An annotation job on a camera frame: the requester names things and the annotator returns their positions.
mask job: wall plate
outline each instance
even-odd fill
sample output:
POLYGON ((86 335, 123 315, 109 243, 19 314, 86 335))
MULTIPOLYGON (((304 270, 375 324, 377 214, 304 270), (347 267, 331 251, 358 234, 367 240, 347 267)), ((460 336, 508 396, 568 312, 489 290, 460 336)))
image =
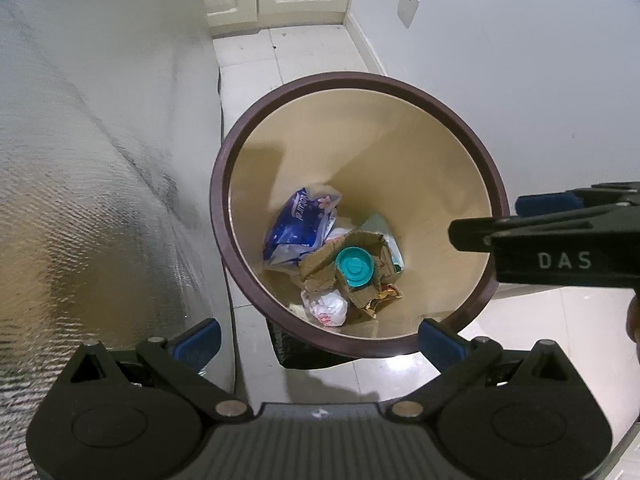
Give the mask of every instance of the wall plate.
POLYGON ((398 2, 398 18, 400 18, 400 21, 404 23, 406 28, 409 28, 409 25, 411 25, 419 4, 420 0, 400 0, 398 2))

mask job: blue plastic bag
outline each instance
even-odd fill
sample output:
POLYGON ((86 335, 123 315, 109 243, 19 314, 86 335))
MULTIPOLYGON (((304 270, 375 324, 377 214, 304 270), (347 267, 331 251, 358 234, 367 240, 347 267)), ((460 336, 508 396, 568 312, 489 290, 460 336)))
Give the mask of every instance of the blue plastic bag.
POLYGON ((262 257, 268 266, 297 264, 319 249, 335 222, 342 195, 333 187, 312 184, 297 190, 267 233, 262 257))

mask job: teal bottle cap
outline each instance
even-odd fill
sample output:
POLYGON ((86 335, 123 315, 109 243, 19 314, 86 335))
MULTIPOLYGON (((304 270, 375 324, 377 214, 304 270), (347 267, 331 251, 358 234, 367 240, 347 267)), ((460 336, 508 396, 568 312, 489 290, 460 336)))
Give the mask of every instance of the teal bottle cap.
POLYGON ((373 259, 360 247, 346 247, 335 257, 335 264, 349 286, 363 286, 373 276, 373 259))

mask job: floor tile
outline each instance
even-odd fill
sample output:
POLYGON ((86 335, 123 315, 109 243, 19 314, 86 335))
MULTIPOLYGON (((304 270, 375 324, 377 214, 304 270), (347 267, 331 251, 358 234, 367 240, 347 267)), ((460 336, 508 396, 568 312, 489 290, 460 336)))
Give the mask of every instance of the floor tile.
POLYGON ((267 375, 282 368, 273 351, 264 316, 253 305, 235 308, 234 316, 244 378, 267 375))
POLYGON ((367 71, 342 25, 272 28, 270 33, 285 83, 321 72, 367 71))
POLYGON ((640 478, 640 464, 631 460, 620 460, 606 480, 638 480, 640 478))
POLYGON ((636 433, 631 443, 626 446, 626 451, 622 454, 622 458, 640 465, 640 434, 636 433))
POLYGON ((476 321, 484 334, 503 348, 529 350, 539 339, 553 339, 569 353, 560 291, 490 301, 476 321))
POLYGON ((236 280, 233 279, 233 277, 231 276, 231 273, 229 273, 228 270, 226 271, 226 279, 227 279, 227 283, 229 284, 229 293, 231 293, 231 303, 234 306, 234 308, 251 305, 251 301, 249 301, 245 297, 245 295, 242 293, 242 290, 240 290, 240 287, 236 283, 236 280))
MULTIPOLYGON (((253 306, 234 310, 238 351, 247 396, 254 410, 263 402, 358 402, 353 363, 320 370, 287 370, 271 346, 267 324, 253 306)), ((369 395, 376 400, 377 395, 369 395)))
POLYGON ((308 25, 270 29, 276 57, 318 55, 357 49, 343 25, 308 25))
POLYGON ((640 365, 626 336, 631 290, 568 287, 562 290, 571 361, 607 415, 614 446, 638 417, 640 365))
POLYGON ((462 336, 468 341, 471 341, 476 336, 486 335, 486 332, 482 329, 482 327, 478 323, 478 320, 475 319, 467 326, 465 326, 460 332, 458 332, 458 335, 462 336))
POLYGON ((337 52, 333 55, 284 56, 278 58, 282 81, 288 83, 295 79, 322 72, 367 72, 367 66, 357 52, 337 52))
POLYGON ((220 68, 252 61, 274 59, 274 48, 267 29, 257 34, 228 36, 213 40, 220 68))
POLYGON ((362 400, 403 397, 439 375, 420 353, 385 359, 358 359, 353 364, 362 400))
POLYGON ((225 66, 220 75, 225 135, 252 104, 282 84, 275 59, 225 66))

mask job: cardboard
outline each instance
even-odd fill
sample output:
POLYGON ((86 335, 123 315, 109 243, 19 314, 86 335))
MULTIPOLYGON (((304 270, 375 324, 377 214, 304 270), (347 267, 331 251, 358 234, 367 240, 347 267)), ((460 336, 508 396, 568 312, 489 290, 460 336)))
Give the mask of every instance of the cardboard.
POLYGON ((338 288, 343 296, 359 309, 365 309, 371 300, 377 298, 384 284, 393 283, 397 278, 398 273, 384 235, 368 231, 352 231, 331 240, 300 261, 300 279, 305 290, 320 292, 338 288), (337 269, 335 257, 346 247, 360 247, 373 258, 373 277, 367 285, 359 288, 350 287, 344 275, 337 269))

